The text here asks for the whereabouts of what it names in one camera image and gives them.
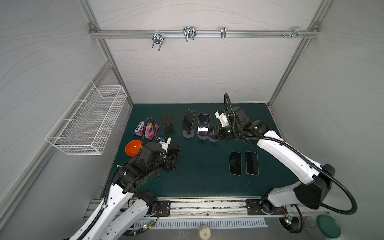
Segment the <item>phone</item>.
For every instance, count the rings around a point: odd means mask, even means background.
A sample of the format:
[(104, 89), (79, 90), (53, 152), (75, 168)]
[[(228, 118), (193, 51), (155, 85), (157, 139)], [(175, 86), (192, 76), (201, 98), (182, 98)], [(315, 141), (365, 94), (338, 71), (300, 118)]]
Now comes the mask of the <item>phone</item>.
[(242, 173), (242, 155), (237, 152), (230, 152), (230, 168), (231, 175), (240, 176)]
[(253, 176), (259, 175), (258, 154), (254, 152), (246, 152), (246, 173)]
[(180, 149), (181, 149), (181, 144), (170, 143), (168, 145), (167, 156), (170, 156), (170, 157), (172, 157), (172, 156), (179, 156)]
[(193, 122), (195, 119), (195, 111), (190, 109), (185, 109), (182, 130), (186, 132), (190, 132), (193, 127)]
[(199, 137), (205, 137), (209, 131), (210, 115), (199, 114), (197, 134)]

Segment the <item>black folding phone stand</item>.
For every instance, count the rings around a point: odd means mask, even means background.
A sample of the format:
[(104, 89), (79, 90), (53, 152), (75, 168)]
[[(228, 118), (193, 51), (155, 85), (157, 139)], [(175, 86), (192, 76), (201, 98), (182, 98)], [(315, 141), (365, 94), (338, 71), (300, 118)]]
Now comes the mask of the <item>black folding phone stand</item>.
[(170, 135), (175, 133), (173, 118), (171, 114), (162, 115), (163, 127), (165, 130), (165, 135)]

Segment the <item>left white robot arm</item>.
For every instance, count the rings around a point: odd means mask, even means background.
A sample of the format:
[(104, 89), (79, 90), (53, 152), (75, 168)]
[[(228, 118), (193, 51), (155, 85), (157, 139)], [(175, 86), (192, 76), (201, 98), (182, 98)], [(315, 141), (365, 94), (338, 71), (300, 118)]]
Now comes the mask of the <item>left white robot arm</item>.
[(168, 151), (174, 145), (167, 135), (148, 143), (144, 142), (145, 136), (142, 136), (142, 141), (139, 153), (118, 165), (110, 174), (101, 202), (71, 237), (72, 240), (118, 240), (122, 236), (133, 237), (145, 233), (156, 224), (151, 220), (137, 230), (132, 229), (137, 221), (147, 215), (161, 215), (157, 197), (145, 191), (132, 204), (130, 200), (151, 175), (161, 170), (173, 171), (178, 156), (169, 155)]

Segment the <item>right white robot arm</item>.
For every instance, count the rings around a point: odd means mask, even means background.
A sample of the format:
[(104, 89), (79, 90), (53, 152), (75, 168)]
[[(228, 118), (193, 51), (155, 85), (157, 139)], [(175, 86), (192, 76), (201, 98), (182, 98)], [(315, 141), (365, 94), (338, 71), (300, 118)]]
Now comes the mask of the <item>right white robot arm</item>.
[[(298, 178), (296, 183), (268, 190), (262, 196), (258, 206), (264, 214), (271, 215), (274, 209), (298, 204), (313, 210), (323, 207), (342, 215), (353, 215), (357, 212), (357, 201), (335, 178), (334, 167), (311, 160), (283, 140), (264, 121), (251, 122), (243, 108), (233, 107), (228, 94), (224, 95), (224, 108), (219, 109), (215, 116), (220, 124), (208, 131), (210, 138), (216, 141), (242, 140), (244, 143), (255, 144), (275, 157)], [(351, 202), (350, 209), (340, 210), (324, 204), (332, 185), (338, 186), (346, 194)]]

